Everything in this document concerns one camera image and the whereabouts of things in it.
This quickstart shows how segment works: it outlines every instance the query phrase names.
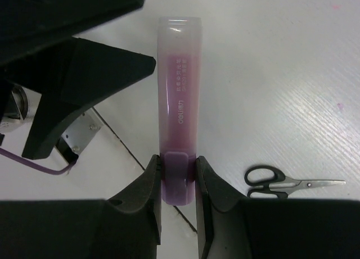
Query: screw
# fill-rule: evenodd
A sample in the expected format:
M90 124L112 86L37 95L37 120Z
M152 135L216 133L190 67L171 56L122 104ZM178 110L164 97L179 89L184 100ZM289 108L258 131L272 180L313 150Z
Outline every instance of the screw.
M90 124L89 129L92 130L92 131L96 131L97 126L95 124Z
M79 148L78 146L74 146L74 147L72 148L72 151L73 151L73 152L79 152L79 151L80 151L80 148Z

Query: metal bracket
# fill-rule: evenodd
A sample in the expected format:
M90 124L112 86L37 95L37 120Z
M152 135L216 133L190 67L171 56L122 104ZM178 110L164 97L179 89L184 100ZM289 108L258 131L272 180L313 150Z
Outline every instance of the metal bracket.
M103 125L97 112L91 108L78 117L61 137L75 154L80 155Z

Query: tabletop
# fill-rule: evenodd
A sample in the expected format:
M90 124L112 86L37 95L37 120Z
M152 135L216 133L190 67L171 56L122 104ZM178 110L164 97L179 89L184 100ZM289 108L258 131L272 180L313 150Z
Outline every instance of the tabletop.
M245 194L246 169L269 164L347 183L291 198L360 199L359 3L146 0L81 37L156 57L160 16L201 17L198 154ZM159 152L157 88L155 72L96 106L144 166Z

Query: pink stain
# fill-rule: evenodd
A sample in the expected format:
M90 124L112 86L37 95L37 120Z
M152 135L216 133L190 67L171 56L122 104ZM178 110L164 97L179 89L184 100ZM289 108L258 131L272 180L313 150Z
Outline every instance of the pink stain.
M344 105L342 103L338 103L337 107L340 111L342 111L344 109Z
M336 5L336 4L332 4L331 6L332 6L332 9L334 9L334 10L338 10L341 7L341 5Z

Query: finger hole of scissors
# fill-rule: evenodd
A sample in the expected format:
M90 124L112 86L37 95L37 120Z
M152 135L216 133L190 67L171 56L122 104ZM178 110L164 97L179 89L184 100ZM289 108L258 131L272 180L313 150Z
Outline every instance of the finger hole of scissors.
M276 194L272 194L272 193L257 193L257 192L253 192L250 195L250 198L277 198Z
M260 181L271 180L275 177L275 174L269 169L256 169L250 172L247 176L247 179L251 183L257 183Z

